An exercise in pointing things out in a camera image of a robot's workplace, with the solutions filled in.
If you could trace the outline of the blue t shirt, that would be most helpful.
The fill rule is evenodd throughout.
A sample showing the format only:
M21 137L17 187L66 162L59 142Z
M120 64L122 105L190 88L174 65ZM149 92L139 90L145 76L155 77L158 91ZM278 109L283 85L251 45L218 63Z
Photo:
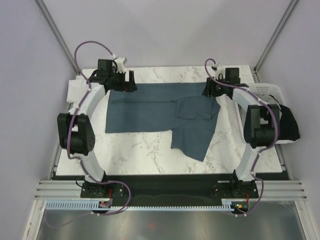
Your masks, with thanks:
M171 131L172 149L204 161L216 130L220 104L202 95L204 82L140 83L135 92L112 91L105 132L155 133Z

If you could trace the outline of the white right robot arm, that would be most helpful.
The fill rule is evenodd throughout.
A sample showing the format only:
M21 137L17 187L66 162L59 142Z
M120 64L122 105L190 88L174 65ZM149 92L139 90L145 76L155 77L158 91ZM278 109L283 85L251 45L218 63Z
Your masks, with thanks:
M279 135L279 108L277 105L267 104L250 86L226 80L227 70L221 65L213 65L211 69L214 75L209 73L208 67L204 67L208 75L203 95L207 97L228 96L246 112L243 127L243 138L246 142L244 154L240 164L235 169L236 180L229 184L229 191L235 197L242 196L247 191L245 182L255 180L257 177L254 169L262 152L272 148Z

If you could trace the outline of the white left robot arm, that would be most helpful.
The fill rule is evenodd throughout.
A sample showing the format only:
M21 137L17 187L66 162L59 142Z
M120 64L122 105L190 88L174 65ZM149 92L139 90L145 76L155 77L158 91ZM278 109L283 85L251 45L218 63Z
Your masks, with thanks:
M91 117L108 91L133 93L138 88L134 71L128 72L126 81L125 57L99 59L97 69L86 80L87 89L81 99L73 104L67 113L57 116L59 144L67 152L70 160L77 160L82 168L85 180L93 183L92 191L99 197L106 196L110 185L104 181L105 171L94 153L96 136Z

